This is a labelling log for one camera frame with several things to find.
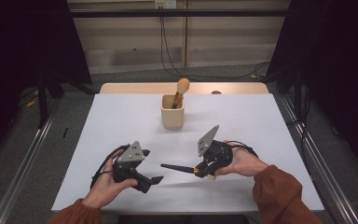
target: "black rod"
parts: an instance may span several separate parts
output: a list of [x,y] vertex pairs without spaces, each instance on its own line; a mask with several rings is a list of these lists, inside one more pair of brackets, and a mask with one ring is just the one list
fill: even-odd
[[161,164],[161,167],[172,169],[175,171],[185,172],[185,173],[189,173],[189,174],[194,174],[194,168],[192,168],[192,167],[169,165],[169,164]]
[[299,121],[303,120],[301,113],[301,73],[299,68],[296,68],[296,83],[295,83],[295,112]]
[[45,80],[43,76],[43,72],[40,72],[37,78],[37,97],[39,99],[39,113],[40,113],[40,121],[39,121],[39,129],[45,125],[48,120],[48,100],[46,96],[46,86]]
[[312,15],[310,10],[288,9],[71,9],[73,18],[123,18],[123,17],[287,17]]

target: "forearm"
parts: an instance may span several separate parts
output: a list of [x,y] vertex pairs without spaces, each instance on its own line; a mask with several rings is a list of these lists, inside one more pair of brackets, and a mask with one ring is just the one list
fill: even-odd
[[99,208],[89,208],[82,203],[82,200],[77,200],[74,204],[66,207],[52,217],[48,224],[101,224],[102,213]]
[[255,176],[254,198],[263,223],[322,223],[301,201],[301,184],[270,165]]

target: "hand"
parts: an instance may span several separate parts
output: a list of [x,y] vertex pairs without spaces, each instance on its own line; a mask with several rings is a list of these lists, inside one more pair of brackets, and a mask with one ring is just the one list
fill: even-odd
[[[116,152],[106,162],[103,171],[112,171],[113,159],[123,152],[124,150]],[[122,190],[136,186],[137,184],[138,182],[135,179],[126,179],[123,182],[116,183],[113,179],[113,173],[102,174],[82,203],[90,208],[102,208],[110,204]]]
[[[225,143],[234,146],[234,144],[224,141]],[[232,148],[233,158],[229,166],[220,168],[214,172],[218,175],[239,174],[244,176],[255,176],[263,171],[268,165],[252,155],[245,148],[234,147]]]

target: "black wire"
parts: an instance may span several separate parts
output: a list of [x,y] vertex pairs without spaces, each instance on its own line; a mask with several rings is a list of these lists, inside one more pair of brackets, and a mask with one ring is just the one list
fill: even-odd
[[270,81],[273,81],[275,77],[283,74],[284,72],[286,72],[288,69],[292,68],[293,66],[291,64],[288,64],[284,67],[279,68],[278,70],[272,72],[271,74],[269,74],[268,76],[264,77],[263,79],[260,80],[260,82],[263,83],[268,83]]
[[[172,63],[172,59],[171,59],[171,55],[170,55],[170,52],[168,50],[168,43],[167,43],[167,37],[165,35],[165,23],[164,23],[164,17],[160,17],[160,31],[161,31],[161,63],[162,63],[162,66],[164,68],[164,70],[172,75],[172,76],[175,76],[175,77],[187,77],[189,79],[192,79],[192,80],[195,80],[195,81],[198,81],[200,82],[200,80],[197,80],[195,79],[194,77],[211,77],[211,78],[228,78],[228,79],[232,79],[232,78],[241,78],[241,77],[248,77],[250,75],[252,75],[253,73],[255,73],[257,70],[259,70],[260,68],[262,68],[264,65],[268,64],[269,62],[262,62],[262,63],[258,63],[255,65],[254,67],[254,70],[250,73],[247,73],[245,75],[242,75],[242,76],[237,76],[237,77],[220,77],[220,76],[196,76],[196,75],[183,75],[181,74],[174,66],[173,66],[173,63]],[[163,57],[162,57],[162,49],[163,49],[163,42],[165,42],[165,49],[167,51],[167,54],[168,54],[168,58],[169,58],[169,61],[170,61],[170,64],[171,64],[171,67],[173,68],[173,70],[178,74],[173,74],[171,73],[166,67],[165,67],[165,64],[164,64],[164,60],[163,60]]]
[[248,147],[246,146],[244,143],[239,142],[239,141],[227,141],[228,143],[237,143],[239,145],[234,145],[234,146],[230,146],[229,148],[234,148],[234,147],[242,147],[245,148],[249,153],[253,154],[254,156],[256,156],[258,158],[258,155],[255,153],[255,151],[253,150],[252,147]]
[[[171,54],[170,54],[170,52],[169,52],[169,50],[168,50],[168,43],[167,43],[167,37],[166,37],[166,35],[165,35],[165,24],[164,24],[164,18],[163,18],[163,17],[160,17],[160,18],[159,18],[159,23],[160,23],[160,30],[161,30],[161,53],[160,53],[160,56],[161,56],[162,67],[164,68],[164,70],[165,70],[168,74],[170,74],[170,75],[172,75],[172,76],[175,76],[175,77],[187,77],[187,76],[181,74],[181,73],[175,68],[175,66],[173,66],[173,63],[172,63],[172,60],[171,60]],[[163,43],[164,43],[164,42],[165,42],[165,49],[166,49],[166,51],[167,51],[169,61],[170,61],[170,63],[171,63],[171,67],[173,68],[173,70],[175,70],[175,72],[176,72],[178,75],[176,75],[176,74],[174,74],[174,73],[171,73],[171,72],[165,67],[164,59],[163,59],[163,56],[162,56],[162,49],[163,49],[163,45],[164,45]],[[192,79],[192,80],[194,80],[194,81],[200,82],[199,80],[196,80],[196,79],[193,78],[193,77],[187,77],[187,78],[188,78],[188,79]]]
[[130,145],[125,145],[125,146],[120,146],[118,148],[116,148],[115,150],[113,150],[109,155],[107,155],[107,157],[103,160],[103,163],[101,164],[100,168],[98,168],[97,172],[95,172],[95,175],[91,178],[91,184],[90,184],[90,189],[92,189],[92,187],[94,186],[95,182],[97,182],[98,178],[100,177],[100,175],[108,173],[108,172],[112,172],[112,171],[107,171],[107,172],[101,172],[101,170],[103,169],[103,167],[106,165],[107,161],[119,150],[124,149],[126,150],[127,148],[129,148]]

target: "white tabletop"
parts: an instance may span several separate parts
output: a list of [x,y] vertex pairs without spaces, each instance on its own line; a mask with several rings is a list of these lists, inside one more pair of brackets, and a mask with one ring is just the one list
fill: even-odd
[[134,141],[151,151],[138,172],[149,178],[164,178],[146,194],[124,190],[104,212],[155,215],[257,211],[251,177],[227,175],[213,181],[160,167],[162,163],[200,163],[197,141],[216,124],[220,128],[215,140],[236,140],[252,147],[260,159],[298,179],[303,185],[302,199],[310,210],[324,209],[271,94],[187,94],[185,124],[178,130],[162,126],[160,101],[161,94],[95,96],[53,211],[85,197],[103,159],[118,146]]

